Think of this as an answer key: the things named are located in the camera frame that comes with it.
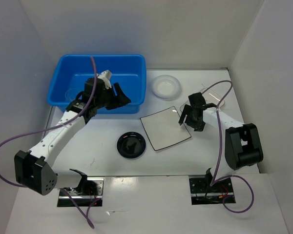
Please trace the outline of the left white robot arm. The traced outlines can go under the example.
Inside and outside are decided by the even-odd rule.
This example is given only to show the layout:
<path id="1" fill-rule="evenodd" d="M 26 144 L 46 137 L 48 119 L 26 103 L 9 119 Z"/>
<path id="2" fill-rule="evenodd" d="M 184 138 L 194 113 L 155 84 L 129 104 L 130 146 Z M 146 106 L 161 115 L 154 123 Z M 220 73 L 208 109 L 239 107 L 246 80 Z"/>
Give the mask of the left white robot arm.
<path id="1" fill-rule="evenodd" d="M 113 110 L 130 102 L 119 83 L 110 84 L 106 78 L 89 78 L 84 90 L 67 106 L 57 125 L 29 151 L 16 153 L 16 181 L 41 195 L 47 195 L 55 188 L 70 188 L 77 195 L 84 194 L 93 186 L 85 173 L 76 169 L 56 173 L 52 166 L 67 143 L 97 114 L 98 109 Z"/>

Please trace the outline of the small rectangular white dish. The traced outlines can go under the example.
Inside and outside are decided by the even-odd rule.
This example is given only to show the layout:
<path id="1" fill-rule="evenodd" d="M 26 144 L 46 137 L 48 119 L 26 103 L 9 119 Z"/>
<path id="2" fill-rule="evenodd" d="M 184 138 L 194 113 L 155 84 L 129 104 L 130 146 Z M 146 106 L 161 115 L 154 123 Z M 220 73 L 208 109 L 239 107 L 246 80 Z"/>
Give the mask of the small rectangular white dish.
<path id="1" fill-rule="evenodd" d="M 215 105 L 217 105 L 221 99 L 221 97 L 211 89 L 207 91 L 207 88 L 203 88 L 200 92 L 204 92 L 203 97 L 206 100 L 206 103 L 214 103 Z M 187 100 L 184 104 L 180 106 L 180 112 L 183 111 L 185 105 L 190 105 L 189 100 Z"/>

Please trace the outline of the clear plastic cup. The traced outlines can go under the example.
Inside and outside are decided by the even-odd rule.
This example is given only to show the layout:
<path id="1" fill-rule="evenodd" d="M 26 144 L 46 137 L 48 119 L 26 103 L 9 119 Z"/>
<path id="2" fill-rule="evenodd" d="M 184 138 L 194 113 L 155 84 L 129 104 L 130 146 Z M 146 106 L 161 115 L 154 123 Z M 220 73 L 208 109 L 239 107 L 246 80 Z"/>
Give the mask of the clear plastic cup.
<path id="1" fill-rule="evenodd" d="M 78 90 L 75 89 L 75 88 L 71 88 L 71 89 L 67 90 L 65 95 L 64 95 L 65 100 L 68 101 L 68 102 L 73 101 L 75 99 L 77 93 L 78 93 Z"/>

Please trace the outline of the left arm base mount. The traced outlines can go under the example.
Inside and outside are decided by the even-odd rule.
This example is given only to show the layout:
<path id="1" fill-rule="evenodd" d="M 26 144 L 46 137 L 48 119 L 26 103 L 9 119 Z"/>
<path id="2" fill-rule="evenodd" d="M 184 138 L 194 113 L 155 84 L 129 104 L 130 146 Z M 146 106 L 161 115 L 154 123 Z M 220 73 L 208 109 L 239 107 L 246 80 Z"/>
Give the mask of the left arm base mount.
<path id="1" fill-rule="evenodd" d="M 89 177 L 88 184 L 82 192 L 74 188 L 65 188 L 65 191 L 72 197 L 80 207 L 88 207 L 92 202 L 94 207 L 101 207 L 103 204 L 104 177 Z M 63 191 L 59 192 L 57 207 L 74 207 L 74 203 Z"/>

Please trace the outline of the white round bowl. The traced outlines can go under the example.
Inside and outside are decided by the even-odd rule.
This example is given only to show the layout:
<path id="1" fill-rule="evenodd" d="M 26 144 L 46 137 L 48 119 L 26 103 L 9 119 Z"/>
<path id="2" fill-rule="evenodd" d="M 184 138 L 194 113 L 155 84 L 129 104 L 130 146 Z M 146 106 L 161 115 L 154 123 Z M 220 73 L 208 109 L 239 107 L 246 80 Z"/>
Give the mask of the white round bowl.
<path id="1" fill-rule="evenodd" d="M 157 97 L 174 99 L 180 95 L 182 86 L 176 77 L 160 75 L 152 81 L 151 89 Z"/>

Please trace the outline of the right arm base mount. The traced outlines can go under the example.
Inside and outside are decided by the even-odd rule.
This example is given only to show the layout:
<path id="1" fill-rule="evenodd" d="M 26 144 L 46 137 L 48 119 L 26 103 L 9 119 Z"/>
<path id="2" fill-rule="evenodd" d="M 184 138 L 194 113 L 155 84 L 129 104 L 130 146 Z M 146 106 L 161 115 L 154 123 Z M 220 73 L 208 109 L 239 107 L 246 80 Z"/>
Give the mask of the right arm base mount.
<path id="1" fill-rule="evenodd" d="M 192 205 L 236 203 L 231 179 L 225 179 L 210 187 L 203 175 L 190 176 L 189 187 Z"/>

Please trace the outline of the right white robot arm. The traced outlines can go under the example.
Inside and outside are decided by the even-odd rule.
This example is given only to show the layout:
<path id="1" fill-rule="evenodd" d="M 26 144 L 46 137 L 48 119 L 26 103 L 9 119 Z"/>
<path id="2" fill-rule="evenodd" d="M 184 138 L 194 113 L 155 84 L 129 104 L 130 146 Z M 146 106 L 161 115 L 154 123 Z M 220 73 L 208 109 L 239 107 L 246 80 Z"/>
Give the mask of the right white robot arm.
<path id="1" fill-rule="evenodd" d="M 186 124 L 196 132 L 202 132 L 206 125 L 218 130 L 219 153 L 216 165 L 207 169 L 205 188 L 217 191 L 222 180 L 227 179 L 243 167 L 255 165 L 263 160 L 263 150 L 255 124 L 237 121 L 218 108 L 206 103 L 202 93 L 188 96 L 189 104 L 182 110 L 179 124 Z"/>

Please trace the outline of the large square white plate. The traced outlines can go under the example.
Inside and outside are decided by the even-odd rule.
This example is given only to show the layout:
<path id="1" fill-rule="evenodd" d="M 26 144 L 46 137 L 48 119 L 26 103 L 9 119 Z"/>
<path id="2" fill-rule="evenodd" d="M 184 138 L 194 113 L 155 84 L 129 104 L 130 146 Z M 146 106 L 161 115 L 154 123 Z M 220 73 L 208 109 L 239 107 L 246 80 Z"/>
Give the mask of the large square white plate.
<path id="1" fill-rule="evenodd" d="M 140 118 L 155 151 L 169 148 L 191 138 L 191 134 L 183 123 L 179 123 L 179 120 L 180 116 L 174 106 Z"/>

